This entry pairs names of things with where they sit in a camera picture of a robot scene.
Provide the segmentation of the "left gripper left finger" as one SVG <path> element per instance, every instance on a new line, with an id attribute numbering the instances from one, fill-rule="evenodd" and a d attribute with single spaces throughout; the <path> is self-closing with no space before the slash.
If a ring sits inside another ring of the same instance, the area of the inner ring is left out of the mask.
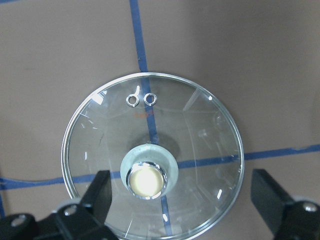
<path id="1" fill-rule="evenodd" d="M 77 203 L 65 204 L 48 217 L 36 221 L 28 213 L 0 220 L 2 240 L 116 240 L 105 225 L 112 203 L 111 174 L 98 171 Z"/>

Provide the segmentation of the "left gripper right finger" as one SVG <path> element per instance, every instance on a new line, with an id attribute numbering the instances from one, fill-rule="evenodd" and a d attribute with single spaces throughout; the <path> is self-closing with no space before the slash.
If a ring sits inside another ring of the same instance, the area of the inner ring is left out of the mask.
<path id="1" fill-rule="evenodd" d="M 250 198 L 275 240 L 320 238 L 320 205 L 294 199 L 265 169 L 252 171 Z"/>

